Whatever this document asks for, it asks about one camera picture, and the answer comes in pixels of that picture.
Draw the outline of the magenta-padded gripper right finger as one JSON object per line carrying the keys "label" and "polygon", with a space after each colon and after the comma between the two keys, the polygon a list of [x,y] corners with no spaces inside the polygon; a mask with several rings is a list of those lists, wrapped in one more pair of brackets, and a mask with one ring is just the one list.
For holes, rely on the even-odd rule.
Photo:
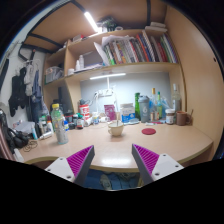
{"label": "magenta-padded gripper right finger", "polygon": [[132,155],[144,185],[183,169],[183,166],[168,154],[157,154],[137,144],[132,145]]}

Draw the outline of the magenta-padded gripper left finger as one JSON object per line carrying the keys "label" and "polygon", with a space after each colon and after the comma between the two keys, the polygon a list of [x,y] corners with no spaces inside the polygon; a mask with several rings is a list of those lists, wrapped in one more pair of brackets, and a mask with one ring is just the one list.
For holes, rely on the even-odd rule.
{"label": "magenta-padded gripper left finger", "polygon": [[46,168],[46,171],[82,186],[94,156],[94,146],[91,145],[68,158],[59,157]]}

